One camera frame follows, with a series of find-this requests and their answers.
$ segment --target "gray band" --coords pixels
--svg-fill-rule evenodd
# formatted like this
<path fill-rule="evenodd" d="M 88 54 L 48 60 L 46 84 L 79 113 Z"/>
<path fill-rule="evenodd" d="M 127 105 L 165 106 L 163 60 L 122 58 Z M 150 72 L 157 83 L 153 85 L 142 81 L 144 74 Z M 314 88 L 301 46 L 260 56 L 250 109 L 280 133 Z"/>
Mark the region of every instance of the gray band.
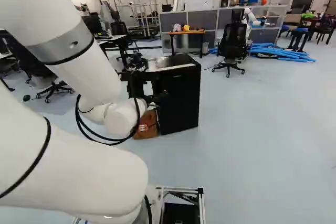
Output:
<path fill-rule="evenodd" d="M 83 51 L 93 40 L 83 20 L 67 33 L 27 49 L 40 61 L 48 63 L 70 58 Z"/>

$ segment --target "yellow object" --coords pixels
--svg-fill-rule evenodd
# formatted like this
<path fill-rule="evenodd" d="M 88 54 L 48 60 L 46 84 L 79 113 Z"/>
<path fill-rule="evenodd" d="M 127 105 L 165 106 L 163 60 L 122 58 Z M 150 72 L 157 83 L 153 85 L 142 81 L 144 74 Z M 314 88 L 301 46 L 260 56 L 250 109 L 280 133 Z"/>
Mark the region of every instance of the yellow object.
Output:
<path fill-rule="evenodd" d="M 183 26 L 183 31 L 189 31 L 190 30 L 190 26 L 189 25 L 184 25 Z"/>

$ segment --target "cardboard box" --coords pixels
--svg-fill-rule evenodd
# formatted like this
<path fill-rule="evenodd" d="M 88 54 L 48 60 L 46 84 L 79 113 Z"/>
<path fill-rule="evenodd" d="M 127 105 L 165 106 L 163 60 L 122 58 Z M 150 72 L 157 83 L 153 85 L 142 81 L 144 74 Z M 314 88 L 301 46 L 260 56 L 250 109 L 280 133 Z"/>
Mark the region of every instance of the cardboard box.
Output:
<path fill-rule="evenodd" d="M 140 125 L 134 139 L 153 138 L 159 135 L 156 110 L 147 110 L 140 119 Z"/>

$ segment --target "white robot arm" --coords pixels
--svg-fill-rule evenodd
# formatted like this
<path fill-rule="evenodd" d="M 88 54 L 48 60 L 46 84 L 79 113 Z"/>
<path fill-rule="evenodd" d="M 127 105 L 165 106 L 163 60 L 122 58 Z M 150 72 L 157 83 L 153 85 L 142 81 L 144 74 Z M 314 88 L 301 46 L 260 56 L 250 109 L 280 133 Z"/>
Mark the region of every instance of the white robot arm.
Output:
<path fill-rule="evenodd" d="M 252 26 L 271 26 L 272 23 L 266 23 L 266 18 L 263 21 L 258 21 L 256 16 L 253 14 L 250 8 L 246 7 L 244 9 L 244 19 L 242 23 L 247 25 L 246 29 L 246 39 L 248 39 L 251 32 Z"/>
<path fill-rule="evenodd" d="M 9 31 L 83 97 L 80 110 L 116 135 L 146 110 L 121 103 L 121 83 L 71 0 L 0 0 Z M 59 210 L 91 223 L 137 217 L 148 170 L 136 155 L 69 134 L 18 103 L 0 86 L 0 205 Z"/>

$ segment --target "orange table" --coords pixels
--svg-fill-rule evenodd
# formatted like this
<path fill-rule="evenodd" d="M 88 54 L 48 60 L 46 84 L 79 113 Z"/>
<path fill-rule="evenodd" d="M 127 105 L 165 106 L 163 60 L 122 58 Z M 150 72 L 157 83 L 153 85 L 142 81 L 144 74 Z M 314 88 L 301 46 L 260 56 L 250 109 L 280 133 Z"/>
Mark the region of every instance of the orange table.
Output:
<path fill-rule="evenodd" d="M 199 56 L 200 56 L 200 58 L 203 56 L 203 36 L 205 34 L 205 29 L 190 30 L 190 31 L 170 31 L 168 34 L 170 35 L 170 44 L 171 44 L 171 47 L 172 47 L 172 55 L 174 55 L 174 42 L 173 42 L 174 35 L 199 34 L 200 35 L 200 41 L 201 41 L 201 49 L 200 49 Z"/>

